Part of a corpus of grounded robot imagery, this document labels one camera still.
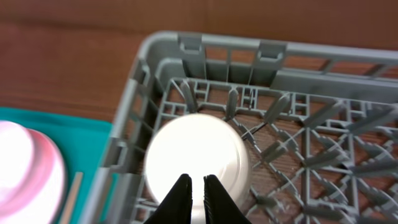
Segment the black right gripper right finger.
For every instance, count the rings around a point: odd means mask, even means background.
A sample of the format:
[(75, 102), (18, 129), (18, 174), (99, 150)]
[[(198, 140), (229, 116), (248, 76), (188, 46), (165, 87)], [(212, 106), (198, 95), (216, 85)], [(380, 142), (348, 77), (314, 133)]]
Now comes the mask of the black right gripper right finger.
[(215, 175), (204, 177), (206, 224), (251, 224)]

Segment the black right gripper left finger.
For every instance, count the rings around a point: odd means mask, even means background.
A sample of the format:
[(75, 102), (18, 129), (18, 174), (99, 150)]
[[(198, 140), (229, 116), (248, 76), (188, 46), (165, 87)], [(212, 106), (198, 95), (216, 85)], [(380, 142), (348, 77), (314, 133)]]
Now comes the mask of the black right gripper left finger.
[(192, 179), (182, 174), (145, 224), (191, 224)]

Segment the pink bowl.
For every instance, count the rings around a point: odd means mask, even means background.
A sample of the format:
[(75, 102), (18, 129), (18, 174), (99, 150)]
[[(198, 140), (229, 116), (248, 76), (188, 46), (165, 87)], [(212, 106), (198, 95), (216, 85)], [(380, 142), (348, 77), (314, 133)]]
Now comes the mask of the pink bowl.
[(57, 160), (42, 133), (1, 121), (1, 215), (30, 203), (49, 181)]

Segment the white bowl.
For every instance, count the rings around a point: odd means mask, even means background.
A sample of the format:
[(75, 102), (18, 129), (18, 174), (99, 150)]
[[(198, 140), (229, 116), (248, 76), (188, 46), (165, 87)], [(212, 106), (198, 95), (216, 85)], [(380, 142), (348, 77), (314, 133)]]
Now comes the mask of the white bowl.
[(192, 179), (192, 223), (205, 222), (204, 180), (215, 175), (237, 206), (251, 184), (249, 152), (225, 121), (208, 114), (189, 114), (163, 125), (150, 141), (144, 160), (146, 187), (161, 203), (182, 174)]

